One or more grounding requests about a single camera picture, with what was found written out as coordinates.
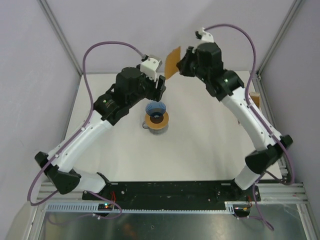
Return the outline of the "blue ribbed dripper cone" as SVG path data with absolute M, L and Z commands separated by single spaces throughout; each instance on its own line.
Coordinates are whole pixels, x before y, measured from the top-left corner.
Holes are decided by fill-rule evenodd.
M 147 115 L 153 118 L 161 117 L 166 112 L 166 105 L 161 101 L 151 101 L 145 107 Z

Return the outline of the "clear glass pitcher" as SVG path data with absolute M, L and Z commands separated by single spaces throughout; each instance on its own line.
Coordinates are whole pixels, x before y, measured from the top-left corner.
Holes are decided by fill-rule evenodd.
M 143 129 L 146 129 L 146 130 L 149 130 L 149 132 L 150 132 L 151 134 L 153 134 L 153 135 L 162 135 L 162 134 L 164 134 L 164 133 L 168 130 L 169 126 L 166 125 L 165 127 L 161 128 L 161 129 L 153 129 L 153 128 L 150 128 L 150 127 L 147 125 L 147 123 L 144 121 L 144 122 L 142 123 L 142 128 L 143 128 Z

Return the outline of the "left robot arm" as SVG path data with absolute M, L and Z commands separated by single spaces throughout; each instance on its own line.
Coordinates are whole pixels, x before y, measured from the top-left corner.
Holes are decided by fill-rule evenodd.
M 85 125 L 50 153 L 38 152 L 35 161 L 49 181 L 62 194 L 77 189 L 91 191 L 100 200 L 110 196 L 108 180 L 101 173 L 88 173 L 74 169 L 82 153 L 102 134 L 113 127 L 130 109 L 143 99 L 160 101 L 166 78 L 156 79 L 137 67 L 125 67 L 115 77 L 115 83 L 93 103 L 93 111 Z

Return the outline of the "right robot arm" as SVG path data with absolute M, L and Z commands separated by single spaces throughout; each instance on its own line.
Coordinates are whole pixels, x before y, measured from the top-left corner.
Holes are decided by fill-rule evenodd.
M 266 118 L 252 100 L 246 100 L 246 88 L 239 75 L 224 68 L 222 51 L 216 43 L 189 46 L 176 66 L 180 75 L 200 79 L 208 93 L 233 113 L 253 143 L 255 150 L 245 157 L 245 167 L 230 188 L 231 196 L 242 201 L 249 194 L 248 188 L 284 155 L 293 139 L 263 126 Z

